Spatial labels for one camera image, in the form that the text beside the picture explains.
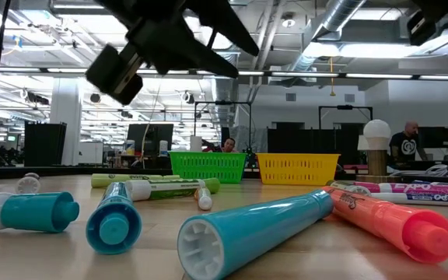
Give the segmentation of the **black flat monitor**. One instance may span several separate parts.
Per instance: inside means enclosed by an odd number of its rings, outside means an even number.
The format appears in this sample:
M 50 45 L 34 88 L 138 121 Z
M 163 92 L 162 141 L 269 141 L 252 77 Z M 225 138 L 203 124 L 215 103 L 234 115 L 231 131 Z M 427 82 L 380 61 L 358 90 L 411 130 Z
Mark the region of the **black flat monitor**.
M 448 127 L 420 127 L 418 137 L 424 149 L 448 149 Z

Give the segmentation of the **black metal rig frame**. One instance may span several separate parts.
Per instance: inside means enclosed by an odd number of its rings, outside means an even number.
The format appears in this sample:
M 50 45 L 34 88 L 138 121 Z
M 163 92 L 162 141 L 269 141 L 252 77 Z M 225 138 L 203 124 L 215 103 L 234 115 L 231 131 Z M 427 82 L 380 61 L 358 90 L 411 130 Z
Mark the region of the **black metal rig frame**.
M 322 121 L 323 121 L 323 116 L 322 116 L 322 111 L 323 109 L 335 109 L 335 110 L 358 110 L 359 113 L 362 113 L 362 110 L 367 110 L 369 112 L 369 114 L 366 116 L 365 114 L 363 114 L 369 121 L 373 120 L 373 107 L 361 107 L 361 106 L 352 106 L 352 105 L 337 105 L 337 106 L 318 106 L 317 107 L 317 124 L 318 124 L 318 129 L 321 130 L 322 129 Z
M 194 102 L 194 112 L 193 112 L 193 121 L 194 121 L 194 130 L 193 130 L 193 136 L 196 136 L 196 123 L 197 123 L 197 114 L 201 113 L 203 110 L 198 110 L 198 105 L 204 104 L 205 107 L 207 107 L 209 104 L 217 105 L 217 106 L 232 106 L 232 105 L 238 105 L 239 107 L 243 107 L 243 105 L 247 105 L 248 109 L 243 109 L 245 113 L 248 114 L 249 117 L 249 139 L 248 139 L 248 145 L 247 148 L 251 150 L 251 142 L 252 142 L 252 103 L 248 101 L 230 101 L 230 100 L 216 100 L 216 101 L 195 101 Z

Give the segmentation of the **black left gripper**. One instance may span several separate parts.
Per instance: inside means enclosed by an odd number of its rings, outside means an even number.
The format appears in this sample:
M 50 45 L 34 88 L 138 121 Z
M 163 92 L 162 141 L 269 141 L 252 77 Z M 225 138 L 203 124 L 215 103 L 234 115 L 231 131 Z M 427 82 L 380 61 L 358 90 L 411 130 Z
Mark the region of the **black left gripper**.
M 95 0 L 124 24 L 126 39 L 142 61 L 165 75 L 171 70 L 201 69 L 238 77 L 225 58 L 194 39 L 183 17 L 185 2 L 203 26 L 211 27 L 237 47 L 258 56 L 259 47 L 227 0 Z

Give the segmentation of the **thin purple Expo marker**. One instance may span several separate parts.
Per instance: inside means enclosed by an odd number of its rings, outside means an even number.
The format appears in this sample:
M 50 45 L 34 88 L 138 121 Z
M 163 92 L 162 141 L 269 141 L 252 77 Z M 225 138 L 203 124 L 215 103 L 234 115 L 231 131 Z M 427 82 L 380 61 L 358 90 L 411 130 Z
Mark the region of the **thin purple Expo marker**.
M 448 194 L 372 193 L 371 196 L 395 204 L 448 206 Z

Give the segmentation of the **thick teal Expo marker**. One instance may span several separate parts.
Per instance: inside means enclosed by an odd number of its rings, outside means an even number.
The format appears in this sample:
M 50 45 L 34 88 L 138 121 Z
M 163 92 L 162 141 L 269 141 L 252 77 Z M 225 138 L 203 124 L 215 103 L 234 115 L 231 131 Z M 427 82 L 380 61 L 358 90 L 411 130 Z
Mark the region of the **thick teal Expo marker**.
M 79 216 L 79 204 L 68 192 L 0 193 L 0 230 L 60 233 Z

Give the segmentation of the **thin orange capped marker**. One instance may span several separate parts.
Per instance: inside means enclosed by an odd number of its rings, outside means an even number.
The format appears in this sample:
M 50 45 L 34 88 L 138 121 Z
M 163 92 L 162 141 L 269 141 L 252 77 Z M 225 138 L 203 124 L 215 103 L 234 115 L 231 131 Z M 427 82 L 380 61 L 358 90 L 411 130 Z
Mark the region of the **thin orange capped marker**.
M 194 193 L 194 199 L 202 211 L 210 211 L 213 206 L 210 190 L 206 187 L 198 188 Z

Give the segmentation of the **wide black partition panel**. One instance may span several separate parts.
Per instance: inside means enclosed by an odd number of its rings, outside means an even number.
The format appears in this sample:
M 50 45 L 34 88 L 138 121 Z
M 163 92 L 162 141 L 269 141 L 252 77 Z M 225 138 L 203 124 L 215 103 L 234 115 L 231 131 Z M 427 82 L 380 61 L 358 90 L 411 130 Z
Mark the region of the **wide black partition panel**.
M 362 123 L 333 123 L 332 128 L 267 129 L 269 153 L 344 154 L 356 149 Z

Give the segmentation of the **white bulb lamp wooden base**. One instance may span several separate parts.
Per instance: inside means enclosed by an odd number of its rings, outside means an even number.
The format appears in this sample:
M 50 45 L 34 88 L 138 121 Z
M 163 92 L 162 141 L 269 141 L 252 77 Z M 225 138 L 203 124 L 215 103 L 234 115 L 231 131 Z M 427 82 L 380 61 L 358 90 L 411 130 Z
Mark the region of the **white bulb lamp wooden base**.
M 399 176 L 387 172 L 387 146 L 391 129 L 387 122 L 375 119 L 369 121 L 359 136 L 358 150 L 366 154 L 367 174 L 356 176 L 357 181 L 369 183 L 400 183 Z

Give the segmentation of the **light green Sharpie highlighter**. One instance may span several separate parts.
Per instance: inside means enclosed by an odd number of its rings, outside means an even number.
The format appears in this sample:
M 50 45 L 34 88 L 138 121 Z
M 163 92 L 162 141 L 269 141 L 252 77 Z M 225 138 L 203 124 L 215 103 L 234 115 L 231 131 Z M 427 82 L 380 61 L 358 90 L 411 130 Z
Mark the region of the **light green Sharpie highlighter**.
M 105 188 L 114 182 L 128 180 L 174 180 L 180 179 L 179 175 L 145 175 L 145 174 L 107 174 L 94 173 L 91 176 L 91 188 Z

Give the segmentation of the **black computer monitor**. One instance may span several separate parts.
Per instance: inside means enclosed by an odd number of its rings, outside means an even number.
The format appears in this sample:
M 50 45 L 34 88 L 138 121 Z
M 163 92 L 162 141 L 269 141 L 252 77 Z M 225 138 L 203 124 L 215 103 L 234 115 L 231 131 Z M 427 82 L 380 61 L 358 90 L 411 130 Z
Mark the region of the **black computer monitor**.
M 130 124 L 127 139 L 135 140 L 135 151 L 146 156 L 159 155 L 159 141 L 167 140 L 171 150 L 173 124 Z

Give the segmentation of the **orange Sharpie highlighter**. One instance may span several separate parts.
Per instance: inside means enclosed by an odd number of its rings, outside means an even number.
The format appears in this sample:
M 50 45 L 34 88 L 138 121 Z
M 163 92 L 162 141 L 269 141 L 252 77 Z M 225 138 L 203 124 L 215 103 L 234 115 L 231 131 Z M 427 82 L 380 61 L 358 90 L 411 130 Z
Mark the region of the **orange Sharpie highlighter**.
M 448 219 L 432 210 L 412 208 L 325 186 L 333 213 L 386 240 L 410 258 L 438 264 L 448 259 Z

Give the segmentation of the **green plastic basket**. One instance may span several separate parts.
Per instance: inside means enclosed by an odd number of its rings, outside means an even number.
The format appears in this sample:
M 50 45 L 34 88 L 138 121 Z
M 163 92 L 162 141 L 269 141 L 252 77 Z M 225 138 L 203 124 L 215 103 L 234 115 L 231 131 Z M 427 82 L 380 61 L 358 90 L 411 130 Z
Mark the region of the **green plastic basket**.
M 242 180 L 246 153 L 238 152 L 169 152 L 174 175 L 184 179 L 217 178 L 223 184 Z

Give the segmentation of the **long overhead light bar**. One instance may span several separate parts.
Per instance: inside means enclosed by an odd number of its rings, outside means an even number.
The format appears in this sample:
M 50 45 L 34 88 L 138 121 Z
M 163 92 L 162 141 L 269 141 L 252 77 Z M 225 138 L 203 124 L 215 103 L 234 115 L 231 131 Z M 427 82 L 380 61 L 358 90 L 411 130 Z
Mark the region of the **long overhead light bar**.
M 86 68 L 31 68 L 31 67 L 2 67 L 0 73 L 22 75 L 82 75 Z M 322 79 L 387 79 L 387 80 L 418 80 L 418 81 L 444 81 L 448 82 L 448 75 L 421 75 L 421 74 L 381 74 L 381 73 L 353 73 L 353 72 L 277 72 L 247 70 L 238 71 L 239 77 L 271 77 L 271 78 L 322 78 Z M 139 75 L 158 76 L 155 69 L 140 68 Z M 211 76 L 219 75 L 203 70 L 172 70 L 166 76 Z

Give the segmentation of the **yellow plastic basket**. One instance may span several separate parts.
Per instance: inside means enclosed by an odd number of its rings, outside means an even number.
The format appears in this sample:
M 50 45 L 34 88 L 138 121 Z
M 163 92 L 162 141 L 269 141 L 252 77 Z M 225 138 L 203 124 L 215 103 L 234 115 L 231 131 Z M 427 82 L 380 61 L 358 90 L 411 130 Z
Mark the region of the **yellow plastic basket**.
M 263 184 L 324 186 L 334 179 L 339 154 L 257 153 Z

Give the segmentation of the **light blue highlighter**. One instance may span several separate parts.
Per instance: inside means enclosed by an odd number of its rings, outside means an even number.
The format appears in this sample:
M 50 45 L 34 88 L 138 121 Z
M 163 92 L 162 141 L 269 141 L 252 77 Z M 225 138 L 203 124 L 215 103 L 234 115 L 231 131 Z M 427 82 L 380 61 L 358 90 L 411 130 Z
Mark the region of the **light blue highlighter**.
M 323 190 L 194 215 L 180 227 L 177 253 L 192 280 L 222 280 L 333 210 Z
M 137 242 L 142 218 L 133 205 L 124 182 L 113 182 L 105 190 L 86 224 L 86 239 L 99 254 L 122 254 Z

